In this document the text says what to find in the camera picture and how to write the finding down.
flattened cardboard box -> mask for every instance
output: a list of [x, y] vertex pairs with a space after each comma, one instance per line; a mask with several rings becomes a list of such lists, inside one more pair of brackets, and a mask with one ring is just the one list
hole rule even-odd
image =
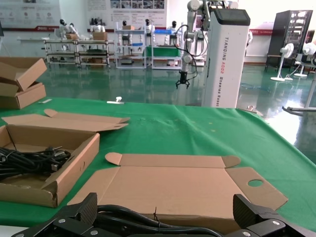
[[34, 82], [26, 91], [18, 86], [0, 82], [0, 108], [20, 110], [46, 96], [45, 86]]
[[17, 86], [16, 92], [26, 91], [46, 70], [42, 58], [0, 57], [0, 83]]
[[[239, 229], [233, 217], [234, 194], [274, 210], [287, 202], [254, 169], [232, 168], [240, 164], [234, 156], [109, 153], [106, 160], [120, 167], [96, 171], [69, 204], [95, 192], [98, 205], [121, 205], [150, 218], [157, 208], [162, 222], [202, 226], [226, 234]], [[263, 184], [251, 187], [248, 182], [252, 180]]]
[[127, 126], [129, 118], [59, 113], [45, 110], [47, 116], [22, 115], [2, 118], [0, 146], [34, 152], [59, 147], [71, 158], [49, 177], [20, 175], [0, 182], [0, 200], [57, 207], [99, 152], [97, 131]]

coiled black cable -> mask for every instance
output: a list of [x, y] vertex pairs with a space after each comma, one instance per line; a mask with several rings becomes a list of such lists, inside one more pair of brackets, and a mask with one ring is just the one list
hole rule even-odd
[[203, 227], [173, 226], [152, 220], [126, 207], [117, 205], [98, 206], [94, 226], [122, 236], [132, 234], [198, 234], [222, 237], [217, 231]]
[[71, 156], [60, 148], [20, 152], [0, 147], [0, 180], [19, 174], [49, 174], [57, 171]]

cardboard box on shelf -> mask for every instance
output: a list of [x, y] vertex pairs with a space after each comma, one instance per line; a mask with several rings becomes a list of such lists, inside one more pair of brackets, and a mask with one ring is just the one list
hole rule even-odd
[[[233, 168], [240, 164], [235, 156], [109, 153], [106, 160], [120, 167], [96, 171], [69, 204], [94, 192], [98, 205], [121, 205], [150, 218], [157, 208], [164, 223], [227, 234], [239, 229], [233, 217], [234, 194], [274, 210], [288, 200], [254, 169]], [[262, 185], [252, 187], [252, 180]]]
[[78, 40], [78, 36], [76, 34], [66, 34], [66, 38], [68, 40]]
[[116, 130], [128, 125], [129, 118], [59, 113], [45, 110], [47, 116], [22, 115], [2, 118], [0, 147], [25, 152], [60, 147], [72, 157], [49, 177], [19, 175], [0, 181], [0, 200], [57, 207], [99, 152], [98, 131]]
[[18, 86], [26, 91], [47, 67], [42, 58], [0, 57], [0, 83]]
[[93, 32], [92, 33], [94, 40], [108, 40], [108, 33], [107, 32]]
[[18, 86], [0, 83], [0, 108], [20, 110], [46, 96], [45, 86], [34, 82], [27, 90], [18, 92]]
[[133, 30], [135, 30], [135, 27], [134, 27], [134, 26], [123, 26], [122, 29], [123, 29], [123, 30], [130, 30], [130, 31], [133, 31]]

white cable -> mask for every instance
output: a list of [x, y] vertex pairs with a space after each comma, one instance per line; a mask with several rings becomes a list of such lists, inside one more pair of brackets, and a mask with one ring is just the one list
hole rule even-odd
[[287, 74], [285, 78], [291, 78], [291, 76], [298, 70], [299, 67], [300, 65], [298, 65], [297, 68], [291, 74]]

poster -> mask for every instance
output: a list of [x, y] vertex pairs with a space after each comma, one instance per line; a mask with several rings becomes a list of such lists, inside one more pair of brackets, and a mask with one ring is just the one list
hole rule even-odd
[[167, 0], [87, 0], [87, 17], [90, 29], [95, 21], [113, 30], [116, 22], [121, 27], [123, 21], [136, 29], [150, 19], [156, 28], [166, 27]]
[[6, 30], [53, 31], [59, 20], [59, 0], [0, 0], [0, 21]]

